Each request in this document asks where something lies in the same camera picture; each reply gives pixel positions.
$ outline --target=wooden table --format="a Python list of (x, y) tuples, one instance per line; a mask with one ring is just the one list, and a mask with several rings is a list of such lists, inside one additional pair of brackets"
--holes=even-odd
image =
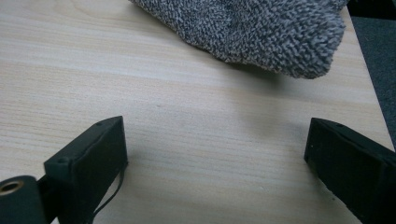
[(95, 223), (359, 223), (303, 160), (312, 117), (392, 148), (342, 15), (331, 72), (304, 80), (222, 63), (126, 0), (3, 0), (0, 179), (123, 115), (130, 165)]

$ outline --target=dark carpet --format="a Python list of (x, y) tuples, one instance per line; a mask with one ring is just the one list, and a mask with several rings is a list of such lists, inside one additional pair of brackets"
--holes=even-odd
[(390, 137), (396, 146), (396, 9), (391, 0), (376, 1), (375, 6), (370, 6), (368, 1), (360, 1), (364, 4), (359, 6), (357, 2), (351, 0), (348, 9)]

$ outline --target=knitted hat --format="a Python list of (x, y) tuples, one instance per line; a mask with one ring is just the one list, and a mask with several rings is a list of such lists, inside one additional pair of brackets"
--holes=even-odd
[(131, 0), (185, 42), (226, 63), (255, 64), (291, 77), (330, 69), (347, 0)]

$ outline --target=black clamp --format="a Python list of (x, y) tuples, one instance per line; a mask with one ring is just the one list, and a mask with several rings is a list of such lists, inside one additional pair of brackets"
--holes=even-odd
[(396, 223), (396, 153), (347, 126), (312, 119), (304, 158), (362, 223)]
[[(22, 175), (0, 183), (0, 223), (92, 223), (127, 164), (122, 117), (97, 122), (45, 161), (38, 181)], [(117, 174), (115, 194), (96, 209)]]

